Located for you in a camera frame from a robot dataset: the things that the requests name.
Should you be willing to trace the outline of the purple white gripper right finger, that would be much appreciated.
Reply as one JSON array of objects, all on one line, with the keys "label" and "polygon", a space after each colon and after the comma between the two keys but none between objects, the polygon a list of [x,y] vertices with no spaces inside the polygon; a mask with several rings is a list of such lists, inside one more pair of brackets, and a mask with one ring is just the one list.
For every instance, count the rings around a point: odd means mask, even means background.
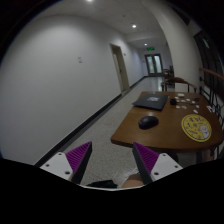
[{"label": "purple white gripper right finger", "polygon": [[158,154],[137,142],[133,143],[132,152],[145,185],[182,169],[167,153]]}]

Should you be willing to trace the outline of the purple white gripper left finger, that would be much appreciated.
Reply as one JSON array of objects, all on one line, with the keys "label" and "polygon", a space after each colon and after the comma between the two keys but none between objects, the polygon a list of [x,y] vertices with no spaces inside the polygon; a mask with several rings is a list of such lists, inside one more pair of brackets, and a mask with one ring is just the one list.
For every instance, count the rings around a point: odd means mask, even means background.
[{"label": "purple white gripper left finger", "polygon": [[75,184],[80,184],[91,153],[92,143],[87,142],[68,153],[56,153],[41,166],[41,169]]}]

